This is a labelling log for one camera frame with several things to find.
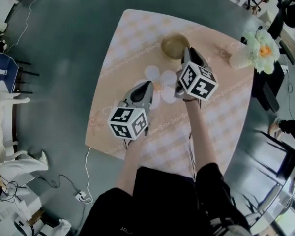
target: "vase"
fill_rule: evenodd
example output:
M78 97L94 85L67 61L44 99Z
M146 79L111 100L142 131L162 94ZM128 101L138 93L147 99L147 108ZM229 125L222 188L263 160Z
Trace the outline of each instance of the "vase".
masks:
M244 46L238 52L232 54L229 59L229 64L234 69L241 69L251 65L251 61L248 59L249 47Z

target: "black sleeve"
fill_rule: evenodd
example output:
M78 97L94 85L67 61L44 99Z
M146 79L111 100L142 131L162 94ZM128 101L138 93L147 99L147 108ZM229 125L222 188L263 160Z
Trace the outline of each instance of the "black sleeve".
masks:
M216 163L199 169L196 177L196 191L200 205L208 213L209 219L231 218L235 224L249 230L246 218L233 206L229 186L224 182Z
M132 197L121 189L113 188L98 197L79 235L133 233L132 216Z

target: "blue chair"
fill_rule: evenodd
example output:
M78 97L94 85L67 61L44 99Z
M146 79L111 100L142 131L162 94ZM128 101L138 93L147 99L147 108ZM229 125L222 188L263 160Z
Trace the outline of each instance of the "blue chair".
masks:
M22 61L17 61L17 62L30 65L30 63L26 63ZM22 83L22 82L16 82L16 77L18 72L39 76L38 73L27 72L27 71L19 69L19 66L17 65L16 61L13 58L11 58L10 56L6 54L0 53L0 72L4 73L5 71L6 71L6 74L0 74L0 81L4 81L9 93L12 93L12 92L32 93L29 91L13 91L15 83Z

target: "shoe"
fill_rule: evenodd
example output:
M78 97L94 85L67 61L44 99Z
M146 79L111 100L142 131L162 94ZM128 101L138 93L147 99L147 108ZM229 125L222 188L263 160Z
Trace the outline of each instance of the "shoe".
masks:
M279 127L281 119L279 117L275 118L274 122L270 125L268 134L275 139L279 140L282 135L282 130Z
M47 164L47 166L48 166L47 156L46 156L46 153L45 152L42 151L41 157L40 157L40 159L38 161L39 162L42 162L44 164Z

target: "white pants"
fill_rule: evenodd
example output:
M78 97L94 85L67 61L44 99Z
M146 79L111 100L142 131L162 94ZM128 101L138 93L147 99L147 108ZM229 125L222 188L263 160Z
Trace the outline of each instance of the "white pants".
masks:
M21 174L33 171L46 171L47 169L47 164L33 158L28 158L3 163L0 165L0 174L10 182Z

